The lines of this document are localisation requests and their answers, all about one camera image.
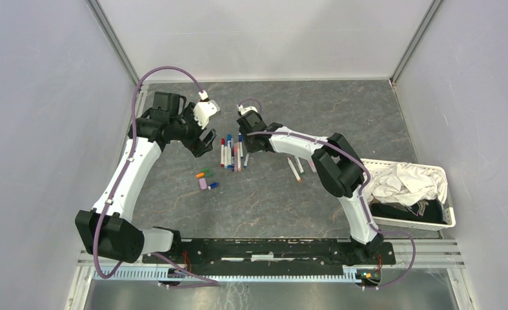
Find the green capped white marker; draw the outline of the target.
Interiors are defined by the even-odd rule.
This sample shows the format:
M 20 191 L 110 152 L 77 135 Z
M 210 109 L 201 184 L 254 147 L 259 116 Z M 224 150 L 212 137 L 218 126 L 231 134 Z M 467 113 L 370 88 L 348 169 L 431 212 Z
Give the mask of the green capped white marker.
M 303 165 L 301 164 L 301 160 L 298 156 L 295 156 L 294 159 L 296 160 L 296 164 L 298 166 L 298 171 L 301 175 L 304 175 L 305 171 L 303 168 Z

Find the pink highlighter pen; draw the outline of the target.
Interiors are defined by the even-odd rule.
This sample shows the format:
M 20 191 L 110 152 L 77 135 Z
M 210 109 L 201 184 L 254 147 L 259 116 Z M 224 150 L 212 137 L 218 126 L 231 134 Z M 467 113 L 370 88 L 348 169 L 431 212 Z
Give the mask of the pink highlighter pen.
M 316 167 L 315 167 L 315 164 L 314 164 L 314 162 L 313 162 L 313 161 L 310 161 L 310 160 L 309 160 L 309 161 L 308 161 L 308 164 L 309 164 L 309 167 L 310 167 L 310 169 L 311 169 L 311 171 L 312 171 L 312 172 L 317 172 Z

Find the orange capped white marker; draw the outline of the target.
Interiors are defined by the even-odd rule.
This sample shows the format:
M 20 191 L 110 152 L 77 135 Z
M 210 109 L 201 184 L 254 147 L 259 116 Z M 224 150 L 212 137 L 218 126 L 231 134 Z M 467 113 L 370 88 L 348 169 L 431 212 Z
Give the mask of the orange capped white marker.
M 295 168 L 295 166 L 294 166 L 294 164 L 293 164 L 292 160 L 291 160 L 289 157 L 287 157 L 287 163 L 289 164 L 289 167 L 291 168 L 292 173 L 293 173 L 293 175 L 294 175 L 295 179 L 297 180 L 297 182 L 301 182 L 301 176 L 300 176 L 300 174 L 298 173 L 298 171 L 297 171 L 297 169 Z

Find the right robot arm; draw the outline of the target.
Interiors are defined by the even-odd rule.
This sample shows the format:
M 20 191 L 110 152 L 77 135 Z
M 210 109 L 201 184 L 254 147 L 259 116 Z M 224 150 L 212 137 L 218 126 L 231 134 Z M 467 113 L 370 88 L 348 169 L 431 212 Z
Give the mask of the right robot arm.
M 254 107 L 238 109 L 239 132 L 248 152 L 274 152 L 313 162 L 323 188 L 337 197 L 349 223 L 354 258 L 368 264 L 379 254 L 384 237 L 363 193 L 371 176 L 341 134 L 311 136 L 279 123 L 266 124 Z

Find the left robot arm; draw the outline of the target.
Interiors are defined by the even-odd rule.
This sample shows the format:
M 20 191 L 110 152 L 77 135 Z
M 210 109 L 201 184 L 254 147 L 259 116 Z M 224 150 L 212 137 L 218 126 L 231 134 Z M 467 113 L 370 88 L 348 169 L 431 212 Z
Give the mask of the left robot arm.
M 79 211 L 75 225 L 87 253 L 120 262 L 135 262 L 142 254 L 157 252 L 167 263 L 177 262 L 183 246 L 178 231 L 140 230 L 132 225 L 137 198 L 147 175 L 164 148 L 178 141 L 196 158 L 212 150 L 214 129 L 207 130 L 219 106 L 206 91 L 200 101 L 156 92 L 153 106 L 131 125 L 125 152 L 107 188 L 90 211 Z

